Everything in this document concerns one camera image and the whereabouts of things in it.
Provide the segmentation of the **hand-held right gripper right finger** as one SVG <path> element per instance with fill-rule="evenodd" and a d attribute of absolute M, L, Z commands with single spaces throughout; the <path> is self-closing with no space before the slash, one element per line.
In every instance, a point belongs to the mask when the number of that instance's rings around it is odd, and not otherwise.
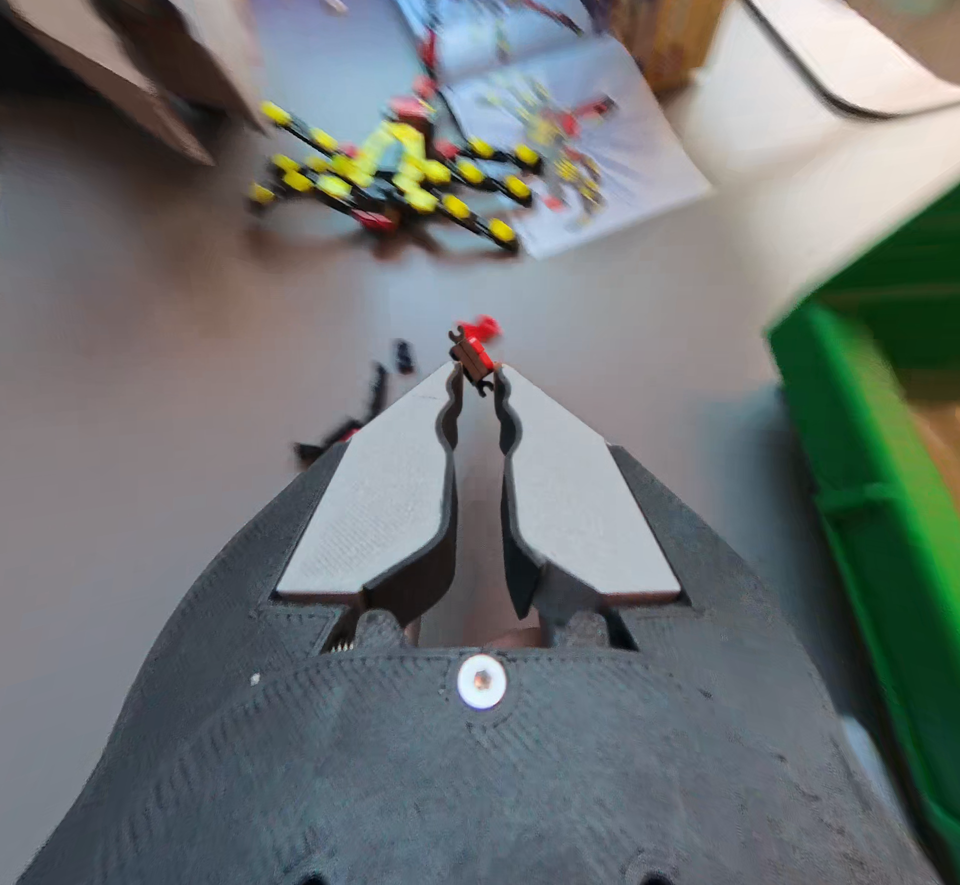
<path fill-rule="evenodd" d="M 536 619 L 516 643 L 554 644 L 580 614 L 615 641 L 623 610 L 682 604 L 681 579 L 606 438 L 506 363 L 494 406 L 505 580 L 516 616 Z"/>

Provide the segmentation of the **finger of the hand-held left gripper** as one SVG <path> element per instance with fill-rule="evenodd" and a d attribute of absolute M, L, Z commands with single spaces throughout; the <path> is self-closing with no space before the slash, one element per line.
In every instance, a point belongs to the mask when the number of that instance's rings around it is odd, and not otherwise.
<path fill-rule="evenodd" d="M 177 99 L 263 129 L 261 62 L 249 0 L 152 0 L 136 20 L 150 72 Z"/>
<path fill-rule="evenodd" d="M 92 0 L 2 0 L 14 26 L 117 110 L 186 159 L 213 158 L 140 71 Z"/>

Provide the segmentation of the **black red brick leg segment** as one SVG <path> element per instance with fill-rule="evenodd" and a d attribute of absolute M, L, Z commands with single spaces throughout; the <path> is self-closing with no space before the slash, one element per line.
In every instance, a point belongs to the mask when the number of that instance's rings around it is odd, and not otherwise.
<path fill-rule="evenodd" d="M 448 332 L 449 356 L 461 368 L 463 377 L 474 387 L 481 399 L 496 388 L 498 366 L 486 351 L 482 341 L 468 333 L 465 326 L 457 325 Z"/>

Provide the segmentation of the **large spider instruction booklet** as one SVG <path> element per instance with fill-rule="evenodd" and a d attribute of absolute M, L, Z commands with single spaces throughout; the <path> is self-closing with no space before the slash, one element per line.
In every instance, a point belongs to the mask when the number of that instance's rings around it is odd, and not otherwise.
<path fill-rule="evenodd" d="M 529 178 L 519 240 L 546 258 L 711 191 L 638 65 L 580 0 L 393 0 L 464 139 Z"/>

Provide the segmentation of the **black yellow brick spider model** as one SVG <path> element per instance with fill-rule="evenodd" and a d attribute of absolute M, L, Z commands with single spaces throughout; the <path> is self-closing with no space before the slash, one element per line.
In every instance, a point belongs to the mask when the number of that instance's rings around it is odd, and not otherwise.
<path fill-rule="evenodd" d="M 422 74 L 411 91 L 390 100 L 358 146 L 264 102 L 261 111 L 269 122 L 303 143 L 310 155 L 301 161 L 283 153 L 271 156 L 264 180 L 248 187 L 248 210 L 262 215 L 281 203 L 311 200 L 382 239 L 423 222 L 445 221 L 517 254 L 522 241 L 514 227 L 502 218 L 482 217 L 454 189 L 498 195 L 529 209 L 535 195 L 525 177 L 542 171 L 544 159 L 525 144 L 502 148 L 476 137 L 457 143 L 438 136 L 439 27 L 429 20 L 417 44 Z"/>

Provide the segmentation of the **green storage bin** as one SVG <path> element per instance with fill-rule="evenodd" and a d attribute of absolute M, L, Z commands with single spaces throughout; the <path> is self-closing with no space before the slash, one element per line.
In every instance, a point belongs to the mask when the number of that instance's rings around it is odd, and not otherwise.
<path fill-rule="evenodd" d="M 958 184 L 766 339 L 911 804 L 958 883 Z"/>

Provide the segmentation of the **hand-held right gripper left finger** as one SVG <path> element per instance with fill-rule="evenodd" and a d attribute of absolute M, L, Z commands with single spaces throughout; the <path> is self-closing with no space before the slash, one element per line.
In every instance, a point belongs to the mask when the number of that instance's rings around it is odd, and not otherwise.
<path fill-rule="evenodd" d="M 446 363 L 346 442 L 277 599 L 414 623 L 443 598 L 455 571 L 462 400 L 462 369 Z"/>

